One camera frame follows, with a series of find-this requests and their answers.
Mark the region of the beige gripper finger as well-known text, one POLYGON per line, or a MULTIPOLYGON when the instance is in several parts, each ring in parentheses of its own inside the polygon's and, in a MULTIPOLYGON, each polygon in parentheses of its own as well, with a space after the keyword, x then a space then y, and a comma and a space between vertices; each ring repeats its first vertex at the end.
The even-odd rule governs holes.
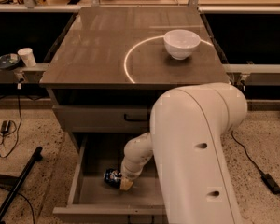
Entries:
POLYGON ((133 186, 133 182, 130 179, 123 177, 120 180, 120 186, 119 186, 120 190, 128 191, 132 186, 133 186))

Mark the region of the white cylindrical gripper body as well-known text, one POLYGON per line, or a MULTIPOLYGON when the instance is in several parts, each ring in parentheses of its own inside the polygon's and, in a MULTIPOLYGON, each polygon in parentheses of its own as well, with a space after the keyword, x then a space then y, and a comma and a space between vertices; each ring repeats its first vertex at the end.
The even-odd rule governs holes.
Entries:
POLYGON ((134 181, 137 179, 143 171, 143 165, 141 163, 134 163, 127 159, 124 159, 121 163, 121 174, 123 177, 134 181))

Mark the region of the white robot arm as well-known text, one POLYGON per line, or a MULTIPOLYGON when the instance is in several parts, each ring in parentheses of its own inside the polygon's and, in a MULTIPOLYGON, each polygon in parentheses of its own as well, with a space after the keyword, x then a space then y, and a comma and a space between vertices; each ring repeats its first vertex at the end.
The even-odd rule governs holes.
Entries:
POLYGON ((153 159, 169 224, 242 224, 221 135, 246 113, 244 95, 230 84, 167 91, 151 110, 150 131, 124 148, 120 187, 153 159))

